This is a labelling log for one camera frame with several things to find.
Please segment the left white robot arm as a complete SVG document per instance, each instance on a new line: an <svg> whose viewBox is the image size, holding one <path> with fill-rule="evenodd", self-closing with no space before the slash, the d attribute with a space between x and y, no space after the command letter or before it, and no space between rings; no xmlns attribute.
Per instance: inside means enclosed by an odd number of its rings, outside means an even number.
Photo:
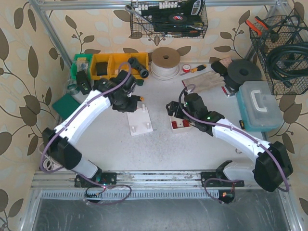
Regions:
<svg viewBox="0 0 308 231"><path fill-rule="evenodd" d="M95 118L109 107L118 112L135 112L138 102L142 101L140 96L132 95L136 79L131 74L131 65L128 62L121 65L126 65L128 70L119 68L116 77L98 80L84 102L64 122L43 131L42 171L47 172L43 161L49 156L62 168L84 178L92 179L98 173L99 168L83 157L75 144Z"/></svg>

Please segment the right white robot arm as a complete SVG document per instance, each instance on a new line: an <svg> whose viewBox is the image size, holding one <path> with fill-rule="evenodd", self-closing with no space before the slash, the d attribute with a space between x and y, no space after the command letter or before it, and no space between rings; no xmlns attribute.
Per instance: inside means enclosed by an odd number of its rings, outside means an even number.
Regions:
<svg viewBox="0 0 308 231"><path fill-rule="evenodd" d="M177 101L166 105L167 113L192 122L201 132L229 143L253 162L254 167L226 166L223 173L227 181L242 180L244 172L248 172L262 189L288 192L290 185L287 179L293 173L293 167L285 145L256 138L236 127L222 114L209 111L194 89L194 84L186 86Z"/></svg>

